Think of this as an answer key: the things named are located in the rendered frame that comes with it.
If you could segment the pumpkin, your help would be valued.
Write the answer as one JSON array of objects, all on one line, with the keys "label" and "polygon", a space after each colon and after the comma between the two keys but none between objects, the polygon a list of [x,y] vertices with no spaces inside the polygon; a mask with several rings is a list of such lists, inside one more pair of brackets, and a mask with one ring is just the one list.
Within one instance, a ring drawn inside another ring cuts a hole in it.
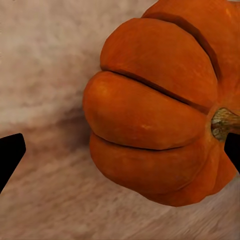
[{"label": "pumpkin", "polygon": [[158,0],[112,32],[100,67],[82,105],[106,178],[172,207],[233,180],[224,147],[240,135],[240,2]]}]

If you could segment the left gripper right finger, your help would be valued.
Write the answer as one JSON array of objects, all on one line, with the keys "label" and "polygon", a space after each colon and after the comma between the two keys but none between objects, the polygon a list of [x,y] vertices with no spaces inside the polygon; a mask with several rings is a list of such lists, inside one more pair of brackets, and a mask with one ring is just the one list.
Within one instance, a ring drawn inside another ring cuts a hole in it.
[{"label": "left gripper right finger", "polygon": [[224,151],[240,173],[240,135],[230,132],[227,135]]}]

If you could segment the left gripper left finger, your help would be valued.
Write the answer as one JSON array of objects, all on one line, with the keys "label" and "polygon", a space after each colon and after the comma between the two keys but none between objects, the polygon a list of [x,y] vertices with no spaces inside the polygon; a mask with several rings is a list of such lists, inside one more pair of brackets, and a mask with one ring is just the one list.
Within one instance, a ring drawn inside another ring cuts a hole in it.
[{"label": "left gripper left finger", "polygon": [[26,153],[22,133],[0,138],[0,193]]}]

